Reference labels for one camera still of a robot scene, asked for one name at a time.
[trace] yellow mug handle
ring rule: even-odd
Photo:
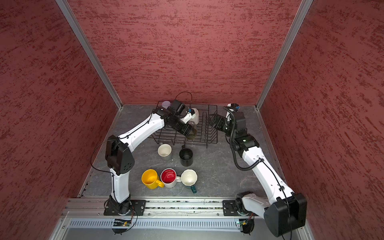
[[[157,184],[159,185],[159,187],[164,187],[164,183],[160,180],[156,180]]]

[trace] dark green mug handle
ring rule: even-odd
[[[196,188],[195,188],[195,185],[192,185],[192,186],[191,186],[191,190],[192,190],[193,193],[197,193],[197,190],[196,190]]]

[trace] yellow mug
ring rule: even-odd
[[[160,181],[157,172],[153,169],[146,170],[141,176],[141,181],[149,189],[155,189],[157,186],[164,187],[164,183]]]

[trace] metal corner post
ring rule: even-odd
[[[123,106],[123,103],[121,102],[117,92],[115,91],[115,88],[113,87],[113,85],[112,85],[111,81],[109,80],[106,72],[104,71],[103,66],[101,65],[99,59],[97,58],[95,52],[93,51],[90,43],[88,42],[88,39],[85,36],[83,30],[81,29],[80,24],[77,21],[75,15],[73,14],[71,7],[69,6],[67,0],[56,0],[56,3],[59,5],[59,8],[61,9],[62,13],[64,14],[64,17],[67,19],[73,32],[75,33],[75,35],[78,38],[81,45],[83,46],[86,54],[88,55],[89,59],[91,60],[93,66],[95,67],[97,73],[99,74],[99,76],[100,76],[101,80],[103,81],[105,87],[107,88],[109,94],[113,98],[113,101],[115,101],[117,107],[119,109],[121,109]]]
[[[269,89],[271,88],[277,73],[280,70],[281,65],[284,62],[285,57],[287,56],[287,53],[293,43],[293,40],[296,37],[297,32],[300,29],[301,24],[303,23],[303,20],[305,18],[305,15],[307,14],[313,0],[302,0],[299,9],[297,10],[296,16],[292,22],[292,25],[288,31],[288,34],[284,40],[283,46],[281,47],[281,50],[279,52],[279,55],[277,56],[275,65],[272,68],[271,74],[269,75],[262,93],[260,94],[260,97],[256,103],[256,109],[260,110],[263,102],[268,94]]]

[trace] metal wire rack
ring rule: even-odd
[[[153,138],[157,144],[165,143],[182,143],[202,145],[208,148],[208,144],[217,143],[217,130],[209,126],[209,115],[217,113],[217,105],[210,104],[191,104],[191,108],[196,108],[199,111],[199,123],[196,125],[197,135],[194,139],[189,140],[183,134],[178,133],[169,126],[164,126],[162,129],[152,133],[149,138]]]

